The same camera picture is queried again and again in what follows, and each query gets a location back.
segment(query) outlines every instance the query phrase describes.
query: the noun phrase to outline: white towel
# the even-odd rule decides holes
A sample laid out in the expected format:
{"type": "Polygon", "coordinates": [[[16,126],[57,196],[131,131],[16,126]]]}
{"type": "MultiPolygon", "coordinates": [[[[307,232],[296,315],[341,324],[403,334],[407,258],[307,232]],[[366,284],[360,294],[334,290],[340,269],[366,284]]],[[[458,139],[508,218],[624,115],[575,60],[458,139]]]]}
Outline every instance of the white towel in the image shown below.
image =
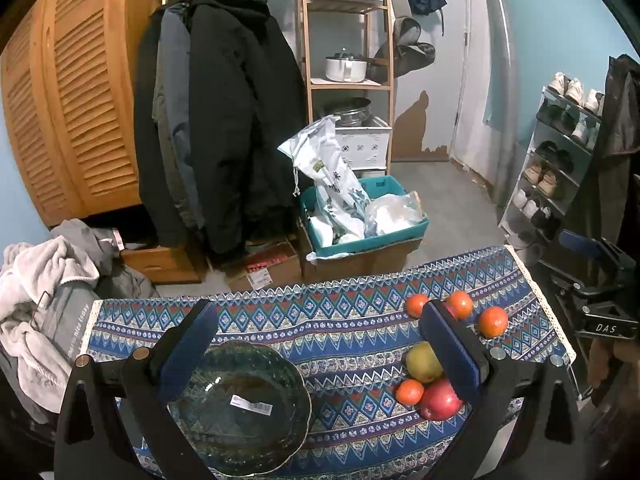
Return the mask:
{"type": "Polygon", "coordinates": [[[0,342],[18,358],[18,381],[31,399],[59,413],[71,366],[38,330],[63,283],[92,286],[99,273],[87,254],[59,236],[37,246],[15,244],[4,250],[0,273],[0,342]]]}

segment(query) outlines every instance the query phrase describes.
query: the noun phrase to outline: gray floor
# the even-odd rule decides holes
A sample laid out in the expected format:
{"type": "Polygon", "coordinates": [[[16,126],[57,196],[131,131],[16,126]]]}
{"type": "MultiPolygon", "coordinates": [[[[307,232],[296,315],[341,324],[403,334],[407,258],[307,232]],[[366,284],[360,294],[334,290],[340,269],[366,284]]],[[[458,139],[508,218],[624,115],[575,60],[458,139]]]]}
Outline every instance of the gray floor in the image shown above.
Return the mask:
{"type": "MultiPolygon", "coordinates": [[[[407,267],[504,243],[495,208],[486,189],[469,173],[449,162],[400,162],[391,174],[408,191],[417,191],[430,224],[420,247],[409,254],[407,267]]],[[[225,275],[210,270],[194,285],[159,285],[164,297],[206,296],[229,292],[225,275]]]]}

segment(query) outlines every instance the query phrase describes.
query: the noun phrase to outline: cooking pot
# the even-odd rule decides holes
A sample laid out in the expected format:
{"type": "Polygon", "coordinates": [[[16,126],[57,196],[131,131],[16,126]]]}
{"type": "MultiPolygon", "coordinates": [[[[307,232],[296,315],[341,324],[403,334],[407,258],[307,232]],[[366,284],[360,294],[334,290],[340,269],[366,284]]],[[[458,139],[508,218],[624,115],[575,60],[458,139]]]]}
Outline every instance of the cooking pot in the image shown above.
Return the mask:
{"type": "Polygon", "coordinates": [[[360,83],[367,76],[367,60],[362,56],[337,52],[326,58],[324,74],[331,81],[360,83]]]}
{"type": "Polygon", "coordinates": [[[340,117],[335,123],[336,126],[355,127],[361,126],[363,122],[371,117],[371,101],[364,97],[351,97],[333,102],[324,106],[326,115],[337,115],[340,117]]]}

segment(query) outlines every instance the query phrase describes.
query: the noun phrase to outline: white door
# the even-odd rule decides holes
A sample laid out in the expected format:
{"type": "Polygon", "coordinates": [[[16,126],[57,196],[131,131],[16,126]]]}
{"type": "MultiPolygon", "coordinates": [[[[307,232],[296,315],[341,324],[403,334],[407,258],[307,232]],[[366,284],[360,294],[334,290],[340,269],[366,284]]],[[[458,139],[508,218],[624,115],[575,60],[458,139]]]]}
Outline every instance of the white door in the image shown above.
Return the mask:
{"type": "Polygon", "coordinates": [[[465,58],[466,0],[446,0],[440,13],[414,14],[420,41],[436,49],[435,62],[396,81],[392,160],[448,160],[456,125],[465,58]]]}

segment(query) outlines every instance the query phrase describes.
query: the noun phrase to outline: patterned tablecloth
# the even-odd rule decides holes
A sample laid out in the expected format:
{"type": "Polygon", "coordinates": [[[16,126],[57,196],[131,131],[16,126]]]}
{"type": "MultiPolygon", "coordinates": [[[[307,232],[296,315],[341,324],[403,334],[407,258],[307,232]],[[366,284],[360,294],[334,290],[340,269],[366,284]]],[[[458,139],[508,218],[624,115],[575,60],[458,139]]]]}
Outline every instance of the patterned tablecloth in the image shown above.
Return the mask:
{"type": "MultiPolygon", "coordinates": [[[[310,286],[212,296],[220,329],[212,344],[230,339],[262,343],[292,361],[312,399],[311,427],[303,447],[266,475],[298,479],[386,479],[429,467],[468,415],[468,406],[444,422],[422,420],[394,399],[406,376],[403,354],[421,340],[418,322],[403,311],[416,292],[446,298],[466,290],[474,300],[472,330],[485,308],[509,314],[500,345],[513,359],[542,361],[551,354],[575,359],[545,298],[508,247],[444,258],[397,274],[310,286]]],[[[184,319],[199,298],[97,301],[82,351],[96,360],[121,359],[152,346],[184,319]]],[[[512,413],[519,408],[512,404],[512,413]]],[[[143,465],[157,466],[148,449],[143,465]]]]}

